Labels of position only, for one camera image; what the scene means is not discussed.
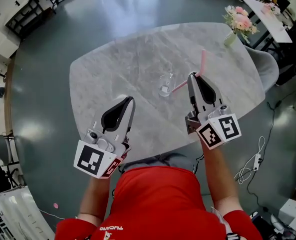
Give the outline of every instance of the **marble tabletop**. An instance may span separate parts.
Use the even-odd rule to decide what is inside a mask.
[[[265,98],[257,69],[237,39],[223,44],[230,28],[222,23],[162,26],[116,39],[70,66],[70,96],[80,138],[96,109],[120,94],[133,96],[136,110],[129,136],[132,150],[126,162],[165,153],[197,140],[187,134],[185,119],[192,106],[187,86],[161,97],[160,76],[173,73],[176,83],[198,72],[206,49],[204,75],[221,91],[224,103],[241,118]]]

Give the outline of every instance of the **white marker cube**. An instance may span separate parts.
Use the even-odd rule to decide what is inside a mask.
[[[122,161],[116,154],[79,140],[73,166],[97,179],[107,179]]]
[[[235,114],[210,118],[196,132],[210,150],[242,135]]]

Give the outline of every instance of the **white cable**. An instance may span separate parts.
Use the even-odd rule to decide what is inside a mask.
[[[64,220],[64,218],[60,218],[60,217],[58,217],[58,216],[56,216],[56,215],[53,215],[53,214],[47,213],[47,212],[45,212],[45,211],[43,211],[43,210],[40,210],[40,209],[39,209],[39,211],[41,211],[41,212],[43,212],[43,213],[45,213],[45,214],[48,214],[48,215],[50,215],[50,216],[54,216],[54,217],[56,217],[56,218],[58,218],[58,219]]]
[[[261,140],[261,139],[263,139],[263,145],[260,147],[260,140]],[[243,182],[245,182],[245,181],[251,176],[253,169],[247,168],[247,164],[248,164],[253,158],[255,158],[257,154],[259,154],[259,153],[261,152],[261,150],[262,150],[262,148],[264,147],[264,144],[265,144],[265,143],[266,143],[266,139],[265,139],[263,136],[261,136],[261,137],[259,138],[259,143],[258,143],[259,151],[258,151],[253,157],[251,157],[251,158],[246,162],[246,164],[242,167],[242,169],[241,169],[241,170],[240,170],[240,171],[234,176],[234,178],[238,177],[238,183],[239,183],[239,184],[242,184]]]

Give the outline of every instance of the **red shirt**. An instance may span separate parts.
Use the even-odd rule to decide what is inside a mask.
[[[233,233],[247,240],[261,235],[244,211],[224,216]],[[58,223],[55,240],[225,240],[219,219],[205,210],[200,184],[187,170],[141,167],[124,173],[114,192],[109,217],[96,227],[79,219]]]

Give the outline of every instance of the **pink straw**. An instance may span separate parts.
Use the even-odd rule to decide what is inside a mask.
[[[197,72],[196,74],[195,74],[195,76],[196,77],[198,77],[198,76],[200,76],[200,75],[202,75],[203,74],[203,72],[204,72],[204,65],[205,65],[205,60],[206,60],[206,50],[202,50],[202,52],[201,52],[201,67],[200,67],[200,71],[199,72]],[[183,83],[181,83],[181,84],[179,84],[177,87],[175,87],[173,90],[172,90],[172,92],[174,93],[177,89],[180,89],[182,86],[184,86],[186,83],[187,83],[188,81],[187,80],[185,80]]]

